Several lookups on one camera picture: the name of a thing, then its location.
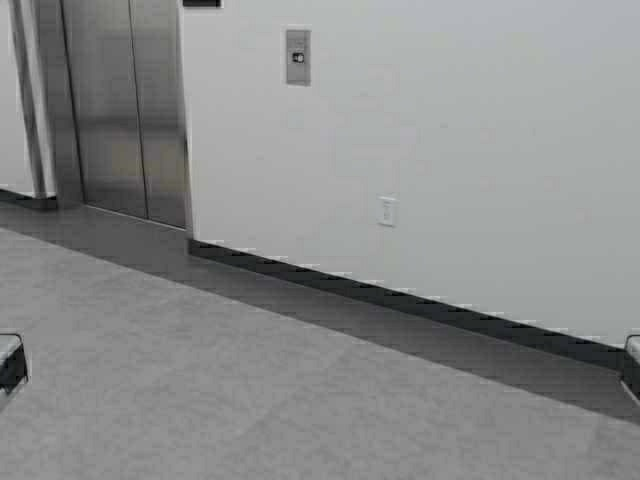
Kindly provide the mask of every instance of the baseboard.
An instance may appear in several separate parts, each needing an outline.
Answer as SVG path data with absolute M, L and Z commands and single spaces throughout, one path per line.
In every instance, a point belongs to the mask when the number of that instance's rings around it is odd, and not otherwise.
M 189 254 L 620 371 L 624 349 L 189 239 Z
M 2 189 L 0 189 L 0 202 L 13 203 L 32 210 L 49 211 L 58 209 L 56 197 L 33 198 Z

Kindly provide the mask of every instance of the elevator call button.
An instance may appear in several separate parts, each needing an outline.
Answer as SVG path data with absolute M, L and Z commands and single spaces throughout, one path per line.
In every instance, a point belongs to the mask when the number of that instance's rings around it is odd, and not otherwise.
M 287 84 L 311 85 L 311 31 L 291 29 L 286 32 Z

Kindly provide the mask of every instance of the stainless steel elevator door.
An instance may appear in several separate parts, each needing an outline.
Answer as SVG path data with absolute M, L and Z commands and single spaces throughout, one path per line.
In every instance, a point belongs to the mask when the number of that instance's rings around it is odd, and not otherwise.
M 131 0 L 149 218 L 185 225 L 185 135 L 179 121 L 175 0 Z
M 129 0 L 64 0 L 88 204 L 147 217 Z

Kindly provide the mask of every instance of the outlet cover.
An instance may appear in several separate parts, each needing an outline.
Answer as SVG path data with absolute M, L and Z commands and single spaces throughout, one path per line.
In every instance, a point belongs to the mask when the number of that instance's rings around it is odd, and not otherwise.
M 398 216 L 398 201 L 392 197 L 378 197 L 378 223 L 385 227 L 395 227 Z

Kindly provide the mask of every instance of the tiled floor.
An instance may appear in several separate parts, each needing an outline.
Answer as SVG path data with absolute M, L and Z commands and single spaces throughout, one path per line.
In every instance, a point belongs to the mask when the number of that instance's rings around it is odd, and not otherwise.
M 640 475 L 615 372 L 189 259 L 181 232 L 104 212 L 0 206 L 0 227 L 0 330 L 32 370 L 2 480 Z

